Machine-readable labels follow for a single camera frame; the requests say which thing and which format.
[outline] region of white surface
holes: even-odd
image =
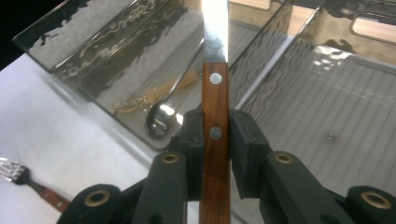
[[[126,189],[146,177],[153,151],[110,116],[59,89],[26,55],[0,72],[0,157],[72,199],[95,184]],[[0,223],[56,223],[60,213],[27,186],[0,179]],[[197,223],[197,203],[189,223]]]

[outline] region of spoon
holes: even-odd
[[[189,73],[189,68],[191,67],[194,59],[198,56],[199,52],[202,49],[204,40],[201,40],[200,44],[197,47],[197,50],[191,57],[189,65],[187,66],[186,70],[184,71],[183,75],[181,75],[172,86],[171,90],[169,91],[168,95],[155,105],[151,107],[146,117],[146,129],[148,135],[155,139],[163,138],[167,131],[169,130],[172,120],[176,115],[175,109],[172,108],[171,104],[169,104],[169,98],[177,89],[177,86],[180,84],[180,81],[186,74]]]

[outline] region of fork handle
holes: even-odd
[[[39,193],[41,198],[44,199],[47,203],[52,205],[54,208],[56,208],[58,211],[61,213],[67,208],[67,206],[70,204],[70,201],[67,200],[66,198],[62,197],[59,195],[57,192],[55,192],[53,189],[47,189],[45,188],[42,192]]]

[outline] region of wooden knife handle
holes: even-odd
[[[212,80],[217,83],[214,84],[211,76],[216,73],[220,75],[220,83],[217,83],[219,76],[214,75]],[[230,223],[229,107],[228,64],[204,63],[202,110],[205,150],[201,224]]]
[[[49,203],[54,208],[59,210],[61,213],[70,204],[70,201],[68,201],[66,198],[62,197],[61,195],[59,195],[53,189],[44,189],[40,193],[40,196],[42,199],[44,199],[47,203]]]

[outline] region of textured plastic container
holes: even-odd
[[[395,11],[387,1],[326,1],[241,107],[274,150],[343,195],[358,185],[396,195],[396,46],[354,32],[367,14],[394,27]]]

